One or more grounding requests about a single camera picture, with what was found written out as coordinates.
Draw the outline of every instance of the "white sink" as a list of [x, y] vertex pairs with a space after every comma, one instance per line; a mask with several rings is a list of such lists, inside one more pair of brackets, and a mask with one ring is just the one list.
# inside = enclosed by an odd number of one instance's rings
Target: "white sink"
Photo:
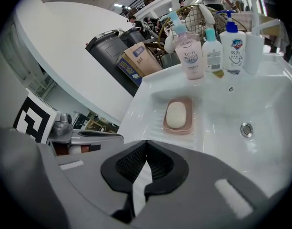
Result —
[[[193, 131], [168, 134], [162, 127], [167, 104], [183, 96], [193, 100]], [[252, 125], [249, 138], [241, 134], [243, 123]], [[180, 65], [152, 74], [118, 134], [125, 143], [157, 140], [213, 155], [271, 196], [292, 178], [292, 67], [278, 54], [265, 54], [257, 76], [224, 71], [222, 79], [206, 73], [187, 80]]]

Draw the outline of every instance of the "pump nozzle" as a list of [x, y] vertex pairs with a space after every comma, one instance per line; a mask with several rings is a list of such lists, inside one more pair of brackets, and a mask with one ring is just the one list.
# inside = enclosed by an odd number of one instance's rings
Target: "pump nozzle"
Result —
[[235, 24], [235, 22], [232, 21], [232, 13], [235, 13], [235, 10], [222, 10], [217, 12], [219, 13], [226, 13], [227, 14], [227, 24], [226, 24], [226, 31], [230, 33], [237, 33], [238, 32], [238, 26]]
[[172, 11], [169, 14], [161, 17], [160, 21], [162, 21], [163, 19], [168, 18], [168, 17], [170, 17], [170, 20], [173, 22], [174, 31], [178, 35], [183, 34], [183, 33], [185, 33], [187, 31], [186, 26], [182, 24], [182, 22], [181, 22], [180, 18], [178, 17], [176, 11]]
[[222, 11], [216, 12], [216, 14], [219, 14], [219, 13], [226, 13], [227, 14], [227, 21], [232, 21], [232, 13], [236, 13], [236, 11], [235, 10], [222, 10]]

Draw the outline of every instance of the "bottle label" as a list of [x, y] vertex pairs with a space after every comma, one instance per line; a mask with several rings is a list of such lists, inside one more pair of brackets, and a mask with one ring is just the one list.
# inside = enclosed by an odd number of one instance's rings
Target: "bottle label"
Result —
[[207, 68], [211, 70], [220, 69], [221, 66], [221, 51], [215, 51], [207, 53]]
[[196, 74], [202, 58], [201, 43], [195, 39], [187, 39], [178, 44], [175, 49], [186, 74]]
[[231, 66], [241, 66], [243, 62], [242, 52], [240, 48], [243, 46], [241, 39], [232, 40], [231, 44], [231, 54], [229, 59], [231, 61]]
[[192, 43], [193, 43], [193, 40], [189, 40], [187, 42], [180, 43], [180, 46], [183, 48], [189, 48], [189, 47], [191, 47]]
[[195, 50], [191, 50], [184, 53], [184, 60], [186, 63], [195, 63], [198, 60], [198, 54]]

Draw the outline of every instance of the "sink drain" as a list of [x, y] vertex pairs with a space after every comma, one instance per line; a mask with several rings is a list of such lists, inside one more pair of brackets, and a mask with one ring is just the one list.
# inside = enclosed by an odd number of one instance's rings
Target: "sink drain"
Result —
[[241, 125], [241, 134], [244, 137], [251, 137], [252, 136], [252, 133], [253, 133], [252, 125], [250, 123], [244, 122]]

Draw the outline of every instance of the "hand soap bottle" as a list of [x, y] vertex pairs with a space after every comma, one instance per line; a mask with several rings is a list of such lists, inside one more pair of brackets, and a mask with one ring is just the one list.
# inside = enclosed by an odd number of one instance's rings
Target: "hand soap bottle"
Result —
[[242, 69], [246, 43], [246, 34], [239, 31], [238, 26], [232, 21], [234, 12], [232, 10], [217, 12], [227, 14], [226, 31], [220, 34], [220, 39], [223, 46], [223, 68], [229, 71]]
[[216, 33], [213, 28], [205, 29], [207, 41], [202, 46], [205, 71], [215, 72], [222, 68], [223, 47], [216, 40]]
[[174, 27], [172, 29], [178, 35], [173, 40], [172, 45], [181, 61], [187, 79], [202, 78], [204, 76], [203, 57], [199, 35], [187, 31], [186, 26], [181, 23], [175, 11], [162, 17], [161, 20], [166, 17], [170, 17], [173, 21]]

